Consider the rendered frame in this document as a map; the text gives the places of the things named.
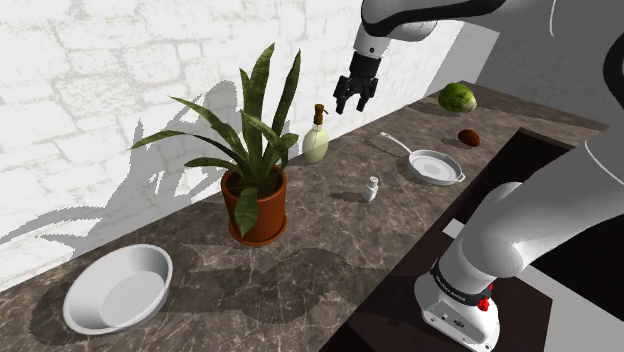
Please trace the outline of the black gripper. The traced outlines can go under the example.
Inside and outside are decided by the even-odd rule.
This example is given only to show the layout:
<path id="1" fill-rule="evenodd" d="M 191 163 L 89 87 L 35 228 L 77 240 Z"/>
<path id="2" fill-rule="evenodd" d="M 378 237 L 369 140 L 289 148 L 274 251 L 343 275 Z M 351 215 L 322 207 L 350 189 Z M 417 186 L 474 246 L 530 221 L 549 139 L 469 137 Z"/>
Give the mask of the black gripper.
<path id="1" fill-rule="evenodd" d="M 349 96 L 359 94 L 356 110 L 363 112 L 366 104 L 375 96 L 377 89 L 380 58 L 365 56 L 355 51 L 349 66 L 349 78 L 341 76 L 336 84 L 333 97 L 336 99 L 336 112 L 342 114 Z"/>

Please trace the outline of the pale green soap dispenser bottle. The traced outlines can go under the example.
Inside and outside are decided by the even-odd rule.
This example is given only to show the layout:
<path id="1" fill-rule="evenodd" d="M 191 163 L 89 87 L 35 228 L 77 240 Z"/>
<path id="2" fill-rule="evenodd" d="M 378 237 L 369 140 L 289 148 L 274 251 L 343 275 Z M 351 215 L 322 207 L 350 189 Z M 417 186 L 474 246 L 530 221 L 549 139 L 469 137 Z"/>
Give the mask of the pale green soap dispenser bottle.
<path id="1" fill-rule="evenodd" d="M 316 104 L 314 109 L 313 126 L 305 135 L 302 146 L 302 155 L 308 163 L 316 163 L 322 160 L 328 150 L 329 143 L 328 132 L 322 126 L 326 113 L 325 107 L 323 104 Z"/>

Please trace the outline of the white salt shaker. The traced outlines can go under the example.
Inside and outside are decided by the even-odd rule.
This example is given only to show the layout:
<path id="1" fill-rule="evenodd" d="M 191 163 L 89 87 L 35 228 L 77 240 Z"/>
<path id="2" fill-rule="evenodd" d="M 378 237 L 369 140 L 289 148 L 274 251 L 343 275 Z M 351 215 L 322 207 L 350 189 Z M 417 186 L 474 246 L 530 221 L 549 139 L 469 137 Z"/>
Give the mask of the white salt shaker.
<path id="1" fill-rule="evenodd" d="M 366 202 L 371 202 L 377 195 L 379 179 L 375 176 L 370 176 L 363 191 L 362 198 Z"/>

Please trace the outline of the green melon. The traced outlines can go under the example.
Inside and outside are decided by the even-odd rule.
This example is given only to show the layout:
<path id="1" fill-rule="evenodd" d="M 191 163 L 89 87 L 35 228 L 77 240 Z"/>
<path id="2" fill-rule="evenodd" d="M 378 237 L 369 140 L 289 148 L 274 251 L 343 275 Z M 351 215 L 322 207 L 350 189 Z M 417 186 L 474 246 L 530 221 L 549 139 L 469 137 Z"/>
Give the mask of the green melon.
<path id="1" fill-rule="evenodd" d="M 460 83 L 449 83 L 440 92 L 438 104 L 447 111 L 454 113 L 468 113 L 477 106 L 474 93 Z"/>

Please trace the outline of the white frying pan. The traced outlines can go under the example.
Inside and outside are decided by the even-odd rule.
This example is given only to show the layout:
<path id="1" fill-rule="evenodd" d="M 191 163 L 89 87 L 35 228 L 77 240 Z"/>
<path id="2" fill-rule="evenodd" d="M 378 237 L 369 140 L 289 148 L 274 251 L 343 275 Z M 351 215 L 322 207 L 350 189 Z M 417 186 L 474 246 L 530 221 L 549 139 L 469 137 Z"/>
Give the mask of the white frying pan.
<path id="1" fill-rule="evenodd" d="M 420 180 L 436 186 L 450 186 L 465 180 L 461 166 L 449 155 L 434 150 L 411 150 L 386 132 L 380 132 L 380 135 L 408 152 L 408 169 Z"/>

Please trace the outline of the green plant in terracotta pot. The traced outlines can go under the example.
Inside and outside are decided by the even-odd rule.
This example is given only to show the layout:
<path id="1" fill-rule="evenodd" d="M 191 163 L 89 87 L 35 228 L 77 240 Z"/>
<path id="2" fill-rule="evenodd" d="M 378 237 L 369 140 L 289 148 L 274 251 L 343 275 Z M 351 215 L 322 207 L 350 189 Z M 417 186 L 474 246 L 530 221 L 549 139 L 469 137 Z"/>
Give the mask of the green plant in terracotta pot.
<path id="1" fill-rule="evenodd" d="M 177 101 L 204 118 L 224 140 L 198 138 L 228 156 L 226 160 L 199 157 L 185 163 L 187 168 L 220 167 L 221 191 L 229 215 L 229 232 L 238 242 L 262 246 L 275 241 L 287 225 L 285 197 L 289 149 L 299 136 L 284 133 L 285 120 L 298 86 L 301 55 L 294 58 L 271 125 L 262 121 L 263 103 L 274 47 L 258 57 L 252 73 L 240 72 L 243 91 L 242 132 L 237 133 L 209 109 L 179 98 Z"/>

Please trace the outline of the dark robot stand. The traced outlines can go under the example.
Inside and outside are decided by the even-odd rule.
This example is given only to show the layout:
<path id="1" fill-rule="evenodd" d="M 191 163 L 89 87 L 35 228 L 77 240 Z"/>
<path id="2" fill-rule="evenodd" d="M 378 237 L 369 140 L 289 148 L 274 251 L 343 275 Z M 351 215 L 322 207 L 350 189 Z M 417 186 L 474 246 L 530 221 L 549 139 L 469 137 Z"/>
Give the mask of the dark robot stand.
<path id="1" fill-rule="evenodd" d="M 425 323 L 416 278 L 452 238 L 433 229 L 412 247 L 319 352 L 471 352 Z M 501 333 L 493 352 L 545 352 L 552 299 L 517 278 L 493 283 Z"/>

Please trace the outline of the white bowl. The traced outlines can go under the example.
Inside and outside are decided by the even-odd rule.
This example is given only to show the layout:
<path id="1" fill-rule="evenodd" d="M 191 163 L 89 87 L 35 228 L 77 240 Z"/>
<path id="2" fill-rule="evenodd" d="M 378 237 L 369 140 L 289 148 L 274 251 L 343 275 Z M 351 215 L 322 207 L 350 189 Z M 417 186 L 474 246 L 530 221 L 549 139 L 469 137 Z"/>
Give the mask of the white bowl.
<path id="1" fill-rule="evenodd" d="M 70 286 L 63 302 L 64 321 L 85 335 L 134 328 L 162 307 L 172 274 L 172 259 L 160 247 L 136 244 L 114 250 Z"/>

